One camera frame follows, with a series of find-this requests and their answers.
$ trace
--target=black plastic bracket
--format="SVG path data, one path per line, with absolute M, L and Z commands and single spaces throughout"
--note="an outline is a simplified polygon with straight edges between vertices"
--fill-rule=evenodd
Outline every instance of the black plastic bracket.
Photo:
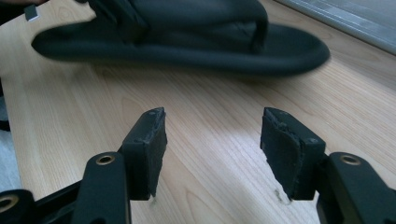
M 25 189 L 1 192 L 0 223 L 131 223 L 129 200 L 155 196 L 166 144 L 163 108 L 147 111 L 119 152 L 87 162 L 81 181 L 36 202 Z
M 396 195 L 364 159 L 325 142 L 287 112 L 265 108 L 261 148 L 293 200 L 313 200 L 321 223 L 396 223 Z

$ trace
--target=brass insert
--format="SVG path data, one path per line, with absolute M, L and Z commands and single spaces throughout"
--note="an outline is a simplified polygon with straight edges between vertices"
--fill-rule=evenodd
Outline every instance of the brass insert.
M 349 165 L 360 165 L 361 164 L 361 161 L 358 158 L 349 156 L 349 155 L 342 155 L 340 159 L 341 159 L 341 161 L 343 161 L 344 163 L 349 164 Z
M 108 165 L 115 160 L 114 156 L 105 155 L 96 160 L 98 165 Z
M 18 203 L 20 198 L 15 194 L 5 195 L 0 197 L 0 213 L 6 212 Z

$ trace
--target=sandal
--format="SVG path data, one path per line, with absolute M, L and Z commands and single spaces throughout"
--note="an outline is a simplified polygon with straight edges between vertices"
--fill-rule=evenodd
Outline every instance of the sandal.
M 33 48 L 60 61 L 162 63 L 262 76 L 304 73 L 330 57 L 315 36 L 269 23 L 256 0 L 88 2 L 96 18 L 44 31 Z

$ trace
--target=wood grain surface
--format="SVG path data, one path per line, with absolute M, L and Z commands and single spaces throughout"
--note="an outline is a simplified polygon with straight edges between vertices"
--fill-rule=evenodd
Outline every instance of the wood grain surface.
M 140 64 L 61 63 L 30 46 L 38 32 L 92 17 L 51 0 L 40 18 L 0 27 L 0 76 L 21 181 L 36 199 L 82 178 L 86 161 L 117 150 L 164 106 L 168 147 L 157 197 L 132 202 L 134 223 L 318 223 L 315 202 L 290 202 L 260 150 L 265 106 L 290 112 L 327 142 L 363 157 L 396 189 L 395 56 L 273 1 L 270 22 L 319 36 L 332 58 L 287 78 Z

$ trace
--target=black sandal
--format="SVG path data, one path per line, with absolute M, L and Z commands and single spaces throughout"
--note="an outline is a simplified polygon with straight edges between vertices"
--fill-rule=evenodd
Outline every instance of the black sandal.
M 33 48 L 61 61 L 165 63 L 262 76 L 307 72 L 330 57 L 315 36 L 268 23 L 256 0 L 88 2 L 96 18 L 44 31 Z

